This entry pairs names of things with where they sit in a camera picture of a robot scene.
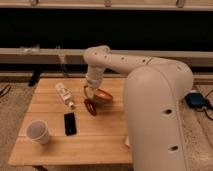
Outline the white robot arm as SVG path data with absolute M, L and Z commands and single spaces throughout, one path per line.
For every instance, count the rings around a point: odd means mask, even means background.
M 127 76 L 123 108 L 134 171 L 190 171 L 179 102 L 193 86 L 191 69 L 177 60 L 114 54 L 107 46 L 88 48 L 83 58 L 92 91 L 107 69 Z

